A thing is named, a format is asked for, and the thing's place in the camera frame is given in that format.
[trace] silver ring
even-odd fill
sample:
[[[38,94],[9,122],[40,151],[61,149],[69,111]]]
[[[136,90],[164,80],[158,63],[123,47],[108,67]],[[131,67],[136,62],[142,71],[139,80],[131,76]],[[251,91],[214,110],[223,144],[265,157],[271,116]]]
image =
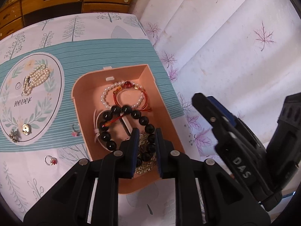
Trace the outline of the silver ring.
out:
[[[71,129],[72,129],[72,136],[73,137],[77,137],[80,134],[80,127],[79,127],[79,130],[76,131],[75,128],[74,128],[74,125],[78,125],[79,126],[79,123],[73,123],[72,127],[71,127]]]
[[[52,166],[52,165],[55,165],[57,162],[56,162],[56,158],[53,158],[51,155],[47,155],[45,156],[44,158],[44,161],[45,163],[48,165],[48,166]]]

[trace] silver rivet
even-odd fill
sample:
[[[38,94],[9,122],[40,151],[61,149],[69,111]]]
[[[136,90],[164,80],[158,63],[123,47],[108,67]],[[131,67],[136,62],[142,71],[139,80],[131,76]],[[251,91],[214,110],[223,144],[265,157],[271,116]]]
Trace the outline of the silver rivet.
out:
[[[180,155],[180,152],[177,151],[177,150],[172,150],[172,151],[170,152],[170,154],[171,154],[172,156],[179,156],[179,155]]]
[[[116,150],[116,151],[114,151],[114,155],[115,156],[122,156],[123,152],[121,150]]]
[[[234,139],[236,139],[237,137],[235,136],[235,134],[234,133],[231,133],[231,132],[228,132],[229,134],[230,134],[230,136],[232,137],[232,138],[234,138]]]
[[[224,118],[225,121],[229,122],[229,120],[226,117],[223,116],[223,118]]]
[[[209,166],[213,166],[215,164],[215,161],[213,159],[207,159],[206,164]]]
[[[84,166],[84,165],[88,164],[88,160],[87,159],[80,159],[78,163],[80,165]]]

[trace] white curtain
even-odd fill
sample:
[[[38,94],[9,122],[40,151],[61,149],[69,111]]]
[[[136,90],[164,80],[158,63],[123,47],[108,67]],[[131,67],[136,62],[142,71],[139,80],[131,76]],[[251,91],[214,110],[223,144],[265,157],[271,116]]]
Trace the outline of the white curtain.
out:
[[[301,92],[301,20],[289,0],[136,0],[132,12],[178,93],[200,160],[219,157],[211,126],[191,107],[196,92],[268,144],[285,96]]]

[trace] pearl necklace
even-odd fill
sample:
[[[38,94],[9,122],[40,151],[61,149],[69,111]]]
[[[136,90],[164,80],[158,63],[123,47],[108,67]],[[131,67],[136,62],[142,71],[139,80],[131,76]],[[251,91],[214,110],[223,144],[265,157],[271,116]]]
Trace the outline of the pearl necklace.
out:
[[[102,104],[105,106],[106,109],[110,110],[110,109],[112,108],[112,106],[109,105],[109,104],[105,101],[105,98],[106,98],[106,95],[107,95],[108,91],[114,89],[115,87],[123,86],[124,83],[125,83],[125,81],[115,82],[115,83],[113,83],[113,84],[107,86],[107,87],[103,90],[102,96],[100,97],[100,101],[102,102]],[[132,84],[133,84],[133,85],[136,85],[137,87],[141,87],[141,88],[143,89],[143,87],[142,87],[141,85],[139,85],[139,84],[136,84],[136,83],[134,83],[134,82],[132,82]],[[141,102],[142,102],[143,99],[144,99],[144,95],[143,95],[143,93],[141,93],[141,96],[140,96],[140,98],[138,99],[137,103],[134,104],[134,105],[132,105],[131,107],[132,107],[132,108],[137,108],[137,107],[141,104]]]
[[[34,87],[44,83],[50,74],[50,70],[46,69],[45,64],[40,64],[28,76],[25,77],[23,84],[23,94],[28,96]]]

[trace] black bead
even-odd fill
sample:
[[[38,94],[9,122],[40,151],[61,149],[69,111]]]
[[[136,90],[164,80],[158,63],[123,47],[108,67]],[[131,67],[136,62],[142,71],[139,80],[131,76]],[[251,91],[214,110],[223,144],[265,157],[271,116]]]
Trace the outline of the black bead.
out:
[[[146,151],[149,153],[155,153],[156,152],[156,146],[154,144],[148,144],[146,146]]]
[[[106,143],[106,148],[109,150],[109,151],[113,151],[117,148],[117,145],[116,143],[113,141],[113,140],[109,140],[107,143]]]
[[[146,126],[148,124],[148,122],[149,122],[149,120],[148,120],[148,118],[146,116],[141,116],[139,118],[139,123],[142,126]]]
[[[131,113],[131,116],[134,118],[134,119],[139,119],[140,116],[141,116],[141,112],[139,110],[133,110],[132,113]]]
[[[136,167],[140,167],[142,165],[141,158],[137,157]]]
[[[148,134],[152,134],[155,131],[155,127],[152,124],[147,124],[144,131]]]
[[[113,114],[112,111],[105,111],[102,114],[103,119],[105,119],[106,121],[110,121],[113,118]]]
[[[122,106],[122,112],[124,113],[124,114],[130,114],[131,113],[131,107],[129,106],[129,105],[124,105],[124,106]]]
[[[113,113],[113,115],[120,115],[121,113],[121,108],[118,105],[113,105],[111,108],[111,111]]]
[[[100,138],[105,141],[108,142],[111,140],[111,134],[109,134],[108,132],[102,132],[100,135]]]
[[[105,124],[106,124],[105,121],[101,121],[101,122],[99,123],[99,129],[100,129],[101,131],[107,131],[107,130],[109,130],[109,127],[106,127]]]
[[[151,160],[151,154],[148,152],[144,152],[141,154],[141,159],[143,161],[150,161]]]
[[[150,134],[147,137],[147,141],[151,144],[153,144],[155,142],[155,135],[154,134]]]

